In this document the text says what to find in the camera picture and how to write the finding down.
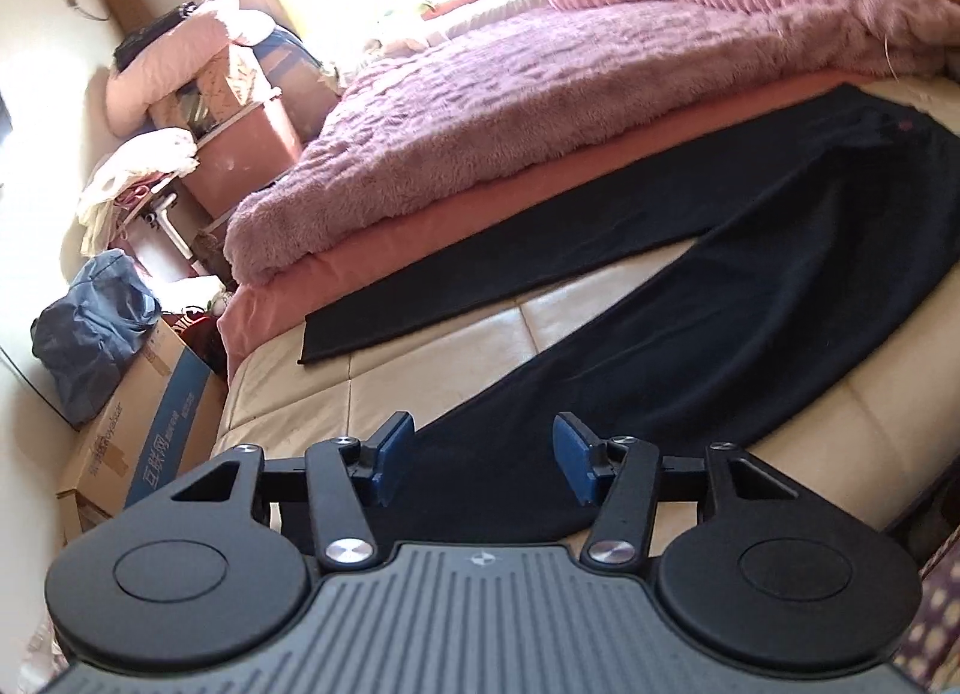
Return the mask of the pink pillow on cabinet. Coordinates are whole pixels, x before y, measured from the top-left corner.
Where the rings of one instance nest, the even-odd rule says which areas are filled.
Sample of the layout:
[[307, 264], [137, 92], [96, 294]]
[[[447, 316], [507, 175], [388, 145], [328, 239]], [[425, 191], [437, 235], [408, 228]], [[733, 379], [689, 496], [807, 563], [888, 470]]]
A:
[[205, 0], [174, 28], [140, 50], [124, 70], [110, 71], [104, 115], [110, 133], [128, 137], [146, 121], [148, 109], [190, 82], [231, 44], [252, 47], [267, 40], [275, 20], [247, 10], [239, 0]]

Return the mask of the black bag on cabinet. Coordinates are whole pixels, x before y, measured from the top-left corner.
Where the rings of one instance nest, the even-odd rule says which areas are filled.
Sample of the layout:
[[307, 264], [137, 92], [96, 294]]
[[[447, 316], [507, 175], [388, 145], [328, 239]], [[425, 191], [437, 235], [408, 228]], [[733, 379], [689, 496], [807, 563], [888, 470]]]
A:
[[180, 22], [187, 20], [194, 13], [195, 8], [197, 8], [195, 2], [184, 2], [161, 17], [151, 20], [148, 25], [128, 33], [114, 50], [114, 67], [117, 72], [124, 72], [146, 46], [154, 43], [163, 34], [169, 33]]

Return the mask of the blue-grey cloth bag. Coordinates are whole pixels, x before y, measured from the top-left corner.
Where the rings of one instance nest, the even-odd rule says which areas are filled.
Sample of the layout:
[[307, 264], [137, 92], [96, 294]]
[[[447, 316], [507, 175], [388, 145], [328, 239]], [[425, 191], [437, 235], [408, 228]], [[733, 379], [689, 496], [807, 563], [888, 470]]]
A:
[[104, 408], [160, 318], [160, 301], [132, 257], [109, 249], [89, 259], [34, 319], [32, 354], [52, 377], [70, 426], [80, 428]]

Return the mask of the fluffy purple-pink blanket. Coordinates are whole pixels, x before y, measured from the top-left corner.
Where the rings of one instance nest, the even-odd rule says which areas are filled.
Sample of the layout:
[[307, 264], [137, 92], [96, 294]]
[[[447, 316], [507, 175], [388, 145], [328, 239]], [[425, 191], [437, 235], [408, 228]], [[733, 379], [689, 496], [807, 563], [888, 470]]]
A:
[[932, 72], [949, 0], [547, 0], [366, 68], [277, 184], [247, 197], [224, 255], [262, 284], [359, 229], [798, 73]]

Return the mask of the black pants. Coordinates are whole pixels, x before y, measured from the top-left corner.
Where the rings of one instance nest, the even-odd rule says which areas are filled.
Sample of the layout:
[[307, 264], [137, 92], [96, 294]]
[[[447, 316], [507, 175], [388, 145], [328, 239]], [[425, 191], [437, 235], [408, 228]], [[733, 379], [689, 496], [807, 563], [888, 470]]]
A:
[[884, 345], [958, 259], [958, 140], [842, 86], [579, 185], [306, 320], [302, 361], [683, 242], [605, 313], [425, 426], [382, 543], [586, 528], [551, 424], [693, 457], [750, 446]]

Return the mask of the salmon pink bed sheet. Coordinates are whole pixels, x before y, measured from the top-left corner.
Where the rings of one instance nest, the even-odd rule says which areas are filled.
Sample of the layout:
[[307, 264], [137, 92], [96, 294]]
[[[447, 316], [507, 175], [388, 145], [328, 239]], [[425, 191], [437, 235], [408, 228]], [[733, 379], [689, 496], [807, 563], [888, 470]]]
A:
[[327, 251], [302, 257], [262, 286], [243, 284], [236, 291], [218, 320], [228, 372], [234, 374], [252, 351], [316, 309], [537, 203], [701, 135], [794, 106], [839, 85], [870, 81], [833, 70], [791, 77], [732, 98], [700, 101], [601, 145], [583, 146], [511, 178], [483, 182], [411, 215], [361, 229]]

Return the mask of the cardboard box with blue print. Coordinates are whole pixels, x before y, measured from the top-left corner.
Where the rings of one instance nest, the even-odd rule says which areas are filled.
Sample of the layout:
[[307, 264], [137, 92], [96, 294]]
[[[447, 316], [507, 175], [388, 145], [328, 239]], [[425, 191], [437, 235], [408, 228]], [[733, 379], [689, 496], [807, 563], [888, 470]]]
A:
[[226, 385], [166, 322], [78, 434], [57, 489], [64, 538], [90, 528], [210, 457]]

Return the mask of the white cloth pile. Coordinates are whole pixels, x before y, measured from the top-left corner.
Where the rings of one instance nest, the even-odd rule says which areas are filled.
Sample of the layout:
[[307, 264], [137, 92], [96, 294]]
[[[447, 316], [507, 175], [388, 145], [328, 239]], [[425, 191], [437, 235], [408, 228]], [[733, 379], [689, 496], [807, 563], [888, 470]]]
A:
[[183, 178], [197, 166], [197, 143], [185, 128], [160, 128], [119, 146], [96, 167], [78, 199], [76, 221], [85, 228], [82, 256], [104, 252], [156, 184]]

